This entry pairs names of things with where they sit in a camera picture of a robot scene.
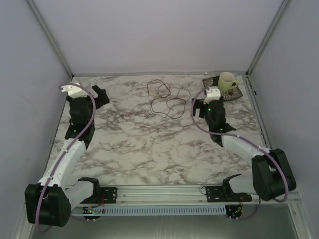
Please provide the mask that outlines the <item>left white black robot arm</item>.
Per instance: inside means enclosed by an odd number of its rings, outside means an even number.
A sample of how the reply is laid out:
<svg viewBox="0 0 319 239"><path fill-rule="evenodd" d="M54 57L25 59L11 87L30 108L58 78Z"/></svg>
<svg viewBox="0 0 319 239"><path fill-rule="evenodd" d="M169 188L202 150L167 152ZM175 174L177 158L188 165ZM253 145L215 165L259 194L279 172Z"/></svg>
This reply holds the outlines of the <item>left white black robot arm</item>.
<svg viewBox="0 0 319 239"><path fill-rule="evenodd" d="M63 227L72 210L81 203L100 202L98 179L82 177L71 186L71 174L79 159L88 149L95 132L96 110L110 102L106 90L92 87L93 97L79 83L62 85L67 93L70 121L65 141L51 167L36 184L29 184L24 192L28 222L31 224Z"/></svg>

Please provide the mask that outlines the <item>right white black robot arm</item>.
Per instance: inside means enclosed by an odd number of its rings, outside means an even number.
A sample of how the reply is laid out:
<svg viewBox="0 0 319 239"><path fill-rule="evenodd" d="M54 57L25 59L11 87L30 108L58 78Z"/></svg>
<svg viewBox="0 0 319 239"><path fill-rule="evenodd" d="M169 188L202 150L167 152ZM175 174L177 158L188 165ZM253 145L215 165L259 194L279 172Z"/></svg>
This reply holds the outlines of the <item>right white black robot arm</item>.
<svg viewBox="0 0 319 239"><path fill-rule="evenodd" d="M196 110L205 119L212 141L220 147L232 151L251 167L251 175L238 174L226 179L233 193L258 195L262 200L276 200L278 196L287 198L297 187L296 180L283 150L260 147L236 133L236 129L226 121L222 100L205 103L203 99L192 99L191 116Z"/></svg>

